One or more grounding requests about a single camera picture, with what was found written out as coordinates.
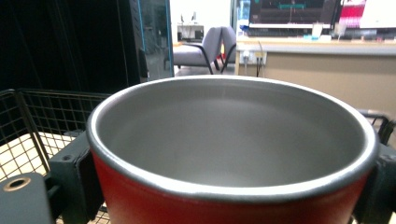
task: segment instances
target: gray chair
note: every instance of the gray chair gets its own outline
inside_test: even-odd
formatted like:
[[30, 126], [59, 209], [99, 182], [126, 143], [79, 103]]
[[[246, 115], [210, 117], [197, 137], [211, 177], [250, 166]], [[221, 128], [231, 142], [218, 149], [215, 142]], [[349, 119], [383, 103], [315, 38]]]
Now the gray chair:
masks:
[[221, 36], [224, 45], [224, 54], [226, 56], [221, 73], [227, 67], [228, 63], [235, 63], [235, 52], [236, 52], [236, 34], [231, 26], [221, 27]]
[[211, 64], [219, 70], [217, 56], [221, 50], [221, 27], [212, 27], [207, 31], [202, 43], [186, 43], [173, 48], [174, 65], [207, 66], [213, 75]]

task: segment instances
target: chair backrest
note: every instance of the chair backrest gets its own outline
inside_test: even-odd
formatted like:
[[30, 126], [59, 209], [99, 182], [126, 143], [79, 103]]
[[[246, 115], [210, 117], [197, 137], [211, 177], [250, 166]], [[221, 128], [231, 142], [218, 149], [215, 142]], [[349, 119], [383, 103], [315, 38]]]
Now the chair backrest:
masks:
[[221, 27], [212, 27], [202, 40], [202, 46], [205, 49], [207, 59], [210, 62], [215, 61], [221, 51]]
[[235, 52], [236, 49], [236, 34], [231, 26], [221, 27], [221, 36], [224, 44], [224, 53], [226, 56], [230, 55], [229, 62], [235, 63]]

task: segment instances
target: black monitor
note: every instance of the black monitor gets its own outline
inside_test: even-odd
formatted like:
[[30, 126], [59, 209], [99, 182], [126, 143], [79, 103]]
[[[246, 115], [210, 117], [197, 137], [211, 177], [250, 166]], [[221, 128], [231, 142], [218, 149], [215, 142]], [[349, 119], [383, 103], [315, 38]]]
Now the black monitor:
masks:
[[250, 0], [250, 28], [332, 28], [339, 0]]
[[339, 22], [347, 28], [396, 28], [395, 0], [342, 0]]

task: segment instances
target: pot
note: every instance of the pot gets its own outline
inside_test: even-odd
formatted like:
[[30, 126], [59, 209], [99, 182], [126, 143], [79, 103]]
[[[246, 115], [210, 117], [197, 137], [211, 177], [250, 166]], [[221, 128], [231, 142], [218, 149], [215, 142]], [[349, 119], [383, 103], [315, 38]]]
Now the pot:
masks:
[[347, 223], [378, 154], [351, 106], [255, 77], [133, 86], [87, 135], [111, 223]]

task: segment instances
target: white wall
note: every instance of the white wall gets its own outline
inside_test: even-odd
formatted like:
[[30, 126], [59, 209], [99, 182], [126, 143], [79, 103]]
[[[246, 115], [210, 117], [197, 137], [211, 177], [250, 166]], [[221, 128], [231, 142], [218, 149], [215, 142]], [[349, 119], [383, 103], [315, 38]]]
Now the white wall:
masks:
[[177, 42], [177, 25], [191, 21], [193, 12], [196, 12], [197, 22], [204, 26], [204, 33], [210, 27], [230, 25], [231, 0], [170, 0], [172, 40]]

